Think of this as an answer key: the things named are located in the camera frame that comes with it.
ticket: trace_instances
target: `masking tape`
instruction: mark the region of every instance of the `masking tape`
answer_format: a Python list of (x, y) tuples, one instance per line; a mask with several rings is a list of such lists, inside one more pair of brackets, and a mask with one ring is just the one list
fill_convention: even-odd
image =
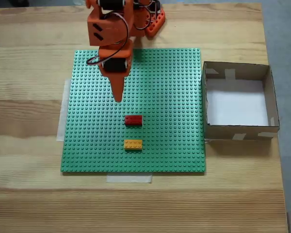
[(70, 86), (71, 86), (71, 79), (67, 79), (64, 85), (62, 106), (60, 108), (60, 115), (59, 115), (58, 129), (57, 129), (56, 141), (60, 141), (60, 142), (63, 142), (65, 139), (65, 126), (66, 126), (66, 121), (67, 121)]
[(234, 134), (232, 140), (243, 140), (245, 136), (245, 133), (236, 133)]
[(205, 141), (205, 144), (207, 144), (207, 143), (209, 143), (209, 142), (211, 142), (211, 141), (215, 141), (215, 139), (208, 139), (208, 138), (205, 138), (204, 141)]
[(152, 173), (150, 172), (109, 172), (107, 182), (118, 183), (151, 183)]
[(225, 79), (226, 80), (236, 79), (235, 69), (225, 69)]
[(271, 126), (275, 126), (275, 120), (273, 117), (271, 118)]
[(260, 137), (274, 137), (274, 136), (276, 136), (276, 133), (260, 132), (260, 133), (258, 133), (258, 136), (260, 136)]
[(206, 74), (219, 74), (215, 69), (212, 68), (207, 68), (206, 69)]

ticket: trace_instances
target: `cardboard box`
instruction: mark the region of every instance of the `cardboard box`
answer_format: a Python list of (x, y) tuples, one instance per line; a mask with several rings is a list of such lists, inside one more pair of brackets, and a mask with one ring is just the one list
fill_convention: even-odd
[(279, 130), (270, 66), (204, 62), (206, 139), (265, 140)]

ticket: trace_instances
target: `black object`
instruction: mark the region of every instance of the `black object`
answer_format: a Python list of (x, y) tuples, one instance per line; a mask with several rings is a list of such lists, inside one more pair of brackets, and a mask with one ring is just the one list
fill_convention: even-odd
[(152, 4), (149, 6), (149, 10), (152, 14), (155, 13), (155, 5), (156, 5), (156, 10), (158, 13), (160, 13), (160, 10), (161, 10), (161, 3), (160, 1), (153, 1)]
[(139, 0), (134, 0), (134, 6), (133, 6), (134, 10), (138, 10), (140, 8), (139, 5)]
[(28, 0), (9, 0), (12, 6), (14, 7), (28, 7)]
[(126, 58), (110, 58), (103, 63), (103, 68), (106, 72), (125, 72)]
[(123, 0), (99, 0), (98, 3), (104, 10), (108, 11), (121, 11), (124, 8)]

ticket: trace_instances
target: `robotic arm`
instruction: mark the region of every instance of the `robotic arm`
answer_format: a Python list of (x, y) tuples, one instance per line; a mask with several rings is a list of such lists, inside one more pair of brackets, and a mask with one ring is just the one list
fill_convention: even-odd
[[(99, 46), (98, 56), (87, 64), (99, 66), (110, 80), (115, 101), (120, 102), (131, 68), (129, 37), (154, 37), (165, 22), (165, 12), (158, 0), (86, 0), (86, 6), (94, 7), (87, 19), (90, 45)], [(110, 12), (103, 14), (102, 9)]]

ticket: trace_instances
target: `wooden table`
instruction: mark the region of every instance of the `wooden table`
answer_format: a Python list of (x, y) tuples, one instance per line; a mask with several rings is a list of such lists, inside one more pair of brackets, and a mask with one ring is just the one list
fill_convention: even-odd
[[(165, 5), (145, 48), (199, 47), (203, 61), (267, 64), (260, 4)], [(63, 176), (56, 141), (84, 7), (0, 9), (0, 233), (287, 232), (277, 139), (206, 145), (207, 173), (150, 184)]]

